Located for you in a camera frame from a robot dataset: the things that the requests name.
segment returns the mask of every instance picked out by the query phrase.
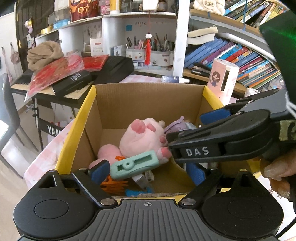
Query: brown cloth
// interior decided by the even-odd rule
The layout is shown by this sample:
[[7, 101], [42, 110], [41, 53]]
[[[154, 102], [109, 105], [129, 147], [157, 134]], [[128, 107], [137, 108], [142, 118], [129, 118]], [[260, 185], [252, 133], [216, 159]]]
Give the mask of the brown cloth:
[[32, 71], [40, 70], [52, 61], [63, 56], [62, 48], [57, 42], [45, 41], [37, 47], [28, 50], [28, 67]]

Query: chair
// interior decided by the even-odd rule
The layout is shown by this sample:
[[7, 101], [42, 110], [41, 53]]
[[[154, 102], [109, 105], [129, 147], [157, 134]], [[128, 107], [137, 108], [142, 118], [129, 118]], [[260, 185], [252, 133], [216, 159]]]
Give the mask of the chair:
[[20, 117], [13, 100], [8, 75], [3, 74], [0, 76], [0, 160], [5, 164], [5, 166], [12, 169], [19, 177], [21, 177], [1, 155], [1, 151], [13, 134], [15, 134], [20, 142], [24, 145], [23, 141], [16, 133], [17, 129], [20, 129], [30, 144], [35, 148], [36, 151], [38, 151], [37, 147], [25, 133], [24, 129], [20, 126]]

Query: red tassel ornament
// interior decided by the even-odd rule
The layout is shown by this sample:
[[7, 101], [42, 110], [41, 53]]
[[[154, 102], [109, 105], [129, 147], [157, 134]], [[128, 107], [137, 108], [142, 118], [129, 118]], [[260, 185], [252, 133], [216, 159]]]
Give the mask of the red tassel ornament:
[[151, 56], [151, 38], [152, 35], [151, 34], [146, 34], [146, 38], [147, 38], [147, 44], [146, 44], [146, 58], [145, 58], [145, 65], [149, 65], [150, 64], [150, 56]]

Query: pink paw pad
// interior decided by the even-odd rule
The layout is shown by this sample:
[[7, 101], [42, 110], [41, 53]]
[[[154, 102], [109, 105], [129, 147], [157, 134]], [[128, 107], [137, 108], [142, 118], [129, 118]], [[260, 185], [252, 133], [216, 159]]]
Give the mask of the pink paw pad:
[[152, 124], [147, 124], [147, 129], [156, 132], [156, 128]]
[[166, 143], [166, 137], [161, 136], [161, 137], [159, 137], [159, 139], [160, 139], [160, 142], [161, 142], [161, 143], [163, 143], [163, 144]]
[[172, 156], [172, 153], [170, 152], [170, 150], [167, 147], [161, 148], [161, 153], [162, 153], [163, 157], [165, 157], [165, 158], [170, 158]]
[[143, 134], [145, 132], [146, 126], [143, 121], [136, 119], [131, 124], [131, 129], [138, 134]]

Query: mint green plastic part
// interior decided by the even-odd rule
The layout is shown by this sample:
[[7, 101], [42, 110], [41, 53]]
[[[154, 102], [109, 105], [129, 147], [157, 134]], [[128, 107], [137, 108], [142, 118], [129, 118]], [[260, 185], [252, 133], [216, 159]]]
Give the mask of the mint green plastic part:
[[147, 151], [113, 163], [110, 167], [110, 176], [114, 180], [122, 180], [152, 170], [158, 166], [159, 161], [155, 152], [153, 150]]

